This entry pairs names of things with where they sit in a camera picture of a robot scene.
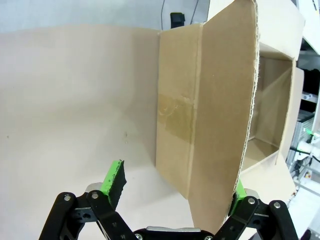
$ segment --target bolt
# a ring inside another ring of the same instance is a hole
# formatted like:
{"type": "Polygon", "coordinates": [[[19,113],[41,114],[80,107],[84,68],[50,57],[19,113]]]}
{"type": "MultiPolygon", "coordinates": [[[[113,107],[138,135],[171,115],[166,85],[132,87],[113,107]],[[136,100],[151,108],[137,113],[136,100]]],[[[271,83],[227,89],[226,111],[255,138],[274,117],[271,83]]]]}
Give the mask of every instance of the bolt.
{"type": "Polygon", "coordinates": [[[64,200],[65,201],[69,201],[71,199],[71,196],[69,194],[65,195],[64,196],[64,200]]]}
{"type": "Polygon", "coordinates": [[[93,199],[97,199],[99,197],[99,195],[98,195],[98,193],[94,192],[94,193],[92,193],[91,197],[93,199]]]}
{"type": "Polygon", "coordinates": [[[143,239],[142,236],[141,236],[139,233],[136,233],[136,234],[135,234],[135,237],[136,237],[138,240],[142,240],[142,239],[143,239]]]}
{"type": "Polygon", "coordinates": [[[281,207],[280,203],[278,203],[277,201],[273,204],[273,206],[276,208],[276,209],[279,209],[281,207]]]}
{"type": "Polygon", "coordinates": [[[255,201],[253,198],[249,198],[249,199],[248,199],[248,203],[250,203],[250,204],[255,204],[255,202],[256,202],[256,201],[255,201]]]}

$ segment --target gray floor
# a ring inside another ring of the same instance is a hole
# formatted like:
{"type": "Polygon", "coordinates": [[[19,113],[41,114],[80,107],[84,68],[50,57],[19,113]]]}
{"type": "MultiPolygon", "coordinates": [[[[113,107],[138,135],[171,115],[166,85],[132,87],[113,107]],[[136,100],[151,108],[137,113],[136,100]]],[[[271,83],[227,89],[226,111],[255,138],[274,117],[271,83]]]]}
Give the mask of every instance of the gray floor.
{"type": "MultiPolygon", "coordinates": [[[[163,29],[170,13],[190,24],[197,0],[165,0],[163,29]]],[[[207,20],[210,0],[199,0],[193,23],[207,20]]],[[[69,24],[112,24],[161,29],[163,0],[0,0],[0,33],[69,24]]]]}

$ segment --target open cardboard box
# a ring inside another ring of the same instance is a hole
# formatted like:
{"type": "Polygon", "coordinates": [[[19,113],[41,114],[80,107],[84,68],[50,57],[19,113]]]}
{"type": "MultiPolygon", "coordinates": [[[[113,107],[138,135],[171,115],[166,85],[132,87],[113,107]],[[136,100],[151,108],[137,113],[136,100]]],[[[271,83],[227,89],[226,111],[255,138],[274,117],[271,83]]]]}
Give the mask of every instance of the open cardboard box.
{"type": "Polygon", "coordinates": [[[284,163],[298,116],[303,24],[290,1],[236,0],[205,24],[160,34],[156,167],[188,199],[196,227],[220,228],[240,172],[246,188],[270,172],[257,168],[267,160],[279,173],[269,163],[284,163]]]}

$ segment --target screw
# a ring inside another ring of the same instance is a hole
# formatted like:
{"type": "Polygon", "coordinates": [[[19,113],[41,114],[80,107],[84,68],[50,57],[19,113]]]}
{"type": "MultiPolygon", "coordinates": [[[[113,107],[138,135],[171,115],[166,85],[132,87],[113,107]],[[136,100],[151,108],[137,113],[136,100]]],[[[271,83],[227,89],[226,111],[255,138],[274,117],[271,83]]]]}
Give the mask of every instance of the screw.
{"type": "Polygon", "coordinates": [[[280,203],[278,203],[277,201],[273,204],[273,206],[276,208],[276,209],[279,209],[281,207],[280,203]]]}
{"type": "Polygon", "coordinates": [[[99,197],[99,195],[98,195],[98,193],[94,192],[94,193],[92,193],[91,197],[93,199],[97,199],[99,197]]]}
{"type": "Polygon", "coordinates": [[[138,240],[142,240],[142,239],[143,239],[142,236],[141,236],[139,233],[136,233],[136,234],[135,234],[135,237],[136,237],[138,240]]]}
{"type": "Polygon", "coordinates": [[[70,195],[67,194],[67,195],[64,196],[64,200],[65,201],[69,201],[70,199],[71,199],[70,195]]]}
{"type": "Polygon", "coordinates": [[[256,201],[255,201],[253,198],[249,198],[249,199],[248,199],[248,203],[250,203],[250,204],[255,204],[255,202],[256,202],[256,201]]]}

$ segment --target wire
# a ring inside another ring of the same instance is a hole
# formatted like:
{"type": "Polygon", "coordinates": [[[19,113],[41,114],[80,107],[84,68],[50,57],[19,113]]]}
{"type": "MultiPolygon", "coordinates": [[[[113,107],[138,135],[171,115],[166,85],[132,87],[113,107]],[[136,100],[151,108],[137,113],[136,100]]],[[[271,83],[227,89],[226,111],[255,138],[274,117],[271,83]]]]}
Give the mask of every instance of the wire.
{"type": "Polygon", "coordinates": [[[193,14],[192,14],[192,17],[191,17],[190,24],[192,24],[192,20],[194,19],[194,16],[195,16],[195,12],[196,12],[198,3],[199,3],[199,0],[196,0],[196,4],[195,4],[194,10],[193,10],[193,14]]]}
{"type": "Polygon", "coordinates": [[[166,1],[166,0],[163,0],[162,7],[161,7],[161,30],[164,29],[163,21],[162,21],[162,13],[163,13],[163,11],[164,11],[165,1],[166,1]]]}

